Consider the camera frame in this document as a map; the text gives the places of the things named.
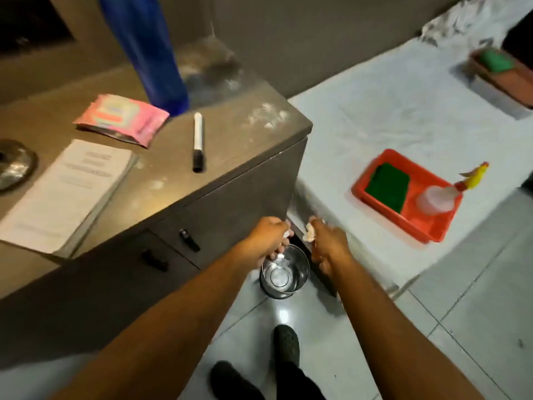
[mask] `blue water bottle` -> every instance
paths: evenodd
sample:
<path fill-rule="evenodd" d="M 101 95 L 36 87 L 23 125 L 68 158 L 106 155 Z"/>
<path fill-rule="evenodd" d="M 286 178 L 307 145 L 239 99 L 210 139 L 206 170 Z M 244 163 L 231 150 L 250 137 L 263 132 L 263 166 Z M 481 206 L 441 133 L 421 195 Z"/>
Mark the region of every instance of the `blue water bottle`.
<path fill-rule="evenodd" d="M 157 0 L 100 0 L 103 15 L 141 78 L 150 103 L 170 116 L 189 109 Z"/>

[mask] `forearm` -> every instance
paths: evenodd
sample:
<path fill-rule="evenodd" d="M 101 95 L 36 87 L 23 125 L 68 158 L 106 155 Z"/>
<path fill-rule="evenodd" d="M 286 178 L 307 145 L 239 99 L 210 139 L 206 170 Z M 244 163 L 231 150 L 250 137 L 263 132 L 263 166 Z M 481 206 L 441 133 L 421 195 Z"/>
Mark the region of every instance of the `forearm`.
<path fill-rule="evenodd" d="M 483 399 L 351 257 L 333 280 L 384 400 Z"/>
<path fill-rule="evenodd" d="M 150 308 L 54 400 L 175 400 L 235 300 L 254 261 L 242 244 Z"/>

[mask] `shoe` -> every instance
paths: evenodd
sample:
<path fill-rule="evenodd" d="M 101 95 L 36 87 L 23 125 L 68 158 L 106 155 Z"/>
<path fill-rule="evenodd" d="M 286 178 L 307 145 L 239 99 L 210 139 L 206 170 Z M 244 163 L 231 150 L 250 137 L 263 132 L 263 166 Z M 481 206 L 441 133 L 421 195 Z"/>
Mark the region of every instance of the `shoe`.
<path fill-rule="evenodd" d="M 298 367 L 300 366 L 300 343 L 295 330 L 285 324 L 276 326 L 273 342 L 276 365 L 291 362 Z"/>
<path fill-rule="evenodd" d="M 262 399 L 256 386 L 247 381 L 228 361 L 218 361 L 209 374 L 211 391 L 218 400 Z"/>

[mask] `red tray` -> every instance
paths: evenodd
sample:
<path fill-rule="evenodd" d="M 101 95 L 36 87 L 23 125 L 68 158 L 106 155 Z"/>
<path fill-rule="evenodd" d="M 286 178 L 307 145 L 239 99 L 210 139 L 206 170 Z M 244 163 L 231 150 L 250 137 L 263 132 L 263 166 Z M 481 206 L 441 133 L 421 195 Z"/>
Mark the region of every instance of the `red tray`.
<path fill-rule="evenodd" d="M 385 206 L 373 196 L 367 194 L 364 190 L 370 182 L 370 178 L 377 166 L 389 163 L 408 174 L 410 177 L 407 197 L 403 204 L 401 213 L 397 213 Z M 436 216 L 427 216 L 423 214 L 416 205 L 416 198 L 424 190 L 432 185 L 439 187 L 449 187 L 451 184 L 437 177 L 432 172 L 412 162 L 407 157 L 399 154 L 392 149 L 386 149 L 374 159 L 362 174 L 361 178 L 353 185 L 352 194 L 361 201 L 376 209 L 379 213 L 408 232 L 420 242 L 427 243 L 430 241 L 441 242 L 450 227 L 457 208 L 463 200 L 463 195 L 455 198 L 455 207 L 451 212 L 442 213 Z"/>

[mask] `pink snack package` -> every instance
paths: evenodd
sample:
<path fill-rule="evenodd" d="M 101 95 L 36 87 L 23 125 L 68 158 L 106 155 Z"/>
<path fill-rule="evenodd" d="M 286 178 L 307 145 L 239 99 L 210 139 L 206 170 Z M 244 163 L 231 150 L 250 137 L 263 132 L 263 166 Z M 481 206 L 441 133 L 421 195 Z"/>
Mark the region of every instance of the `pink snack package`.
<path fill-rule="evenodd" d="M 127 143 L 148 148 L 169 113 L 146 102 L 118 95 L 99 95 L 74 124 Z"/>

